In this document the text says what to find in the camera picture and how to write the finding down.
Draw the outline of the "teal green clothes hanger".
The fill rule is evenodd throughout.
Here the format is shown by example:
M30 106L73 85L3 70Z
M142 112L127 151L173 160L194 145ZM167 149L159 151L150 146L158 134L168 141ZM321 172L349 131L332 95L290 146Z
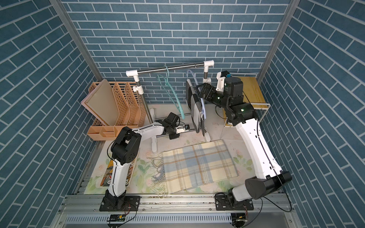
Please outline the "teal green clothes hanger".
M167 92L167 95L169 96L175 107L178 109L182 119L185 119L185 113L183 111L178 95L176 91L173 89L171 83L169 82L169 76L170 76L169 69L166 65L164 67L166 70L166 75L162 76L158 74L157 75L158 82L160 83L160 86Z

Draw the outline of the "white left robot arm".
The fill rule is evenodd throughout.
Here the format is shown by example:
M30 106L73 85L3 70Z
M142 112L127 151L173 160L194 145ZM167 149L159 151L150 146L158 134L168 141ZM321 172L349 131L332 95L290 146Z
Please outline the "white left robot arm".
M113 171L110 185L99 208L100 211L138 211L141 197L127 196L126 180L130 164L138 155L140 143L160 135L168 135L170 139L178 138L180 134L177 128L180 123L180 117L170 113L167 118L156 120L144 127L122 128L108 147L112 153L110 159L113 161Z

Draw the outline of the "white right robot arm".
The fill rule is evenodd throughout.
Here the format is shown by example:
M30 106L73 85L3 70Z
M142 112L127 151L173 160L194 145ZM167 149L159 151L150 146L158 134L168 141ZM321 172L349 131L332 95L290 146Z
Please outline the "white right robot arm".
M272 155L259 126L259 116L244 93L243 82L237 77L222 77L222 83L214 88L209 83L197 86L198 96L223 108L229 122L233 124L253 162L255 176L234 187L226 194L229 207L233 210L249 210L252 200L262 199L292 181L292 175L284 171Z

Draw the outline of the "black grey checkered scarf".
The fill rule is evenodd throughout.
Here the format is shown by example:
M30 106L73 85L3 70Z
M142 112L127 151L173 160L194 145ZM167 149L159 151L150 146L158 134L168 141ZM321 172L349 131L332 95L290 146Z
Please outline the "black grey checkered scarf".
M202 102L196 93L195 87L189 79L186 81L186 103L191 111L195 131L197 133L201 131L203 136L205 136L206 131L204 129Z

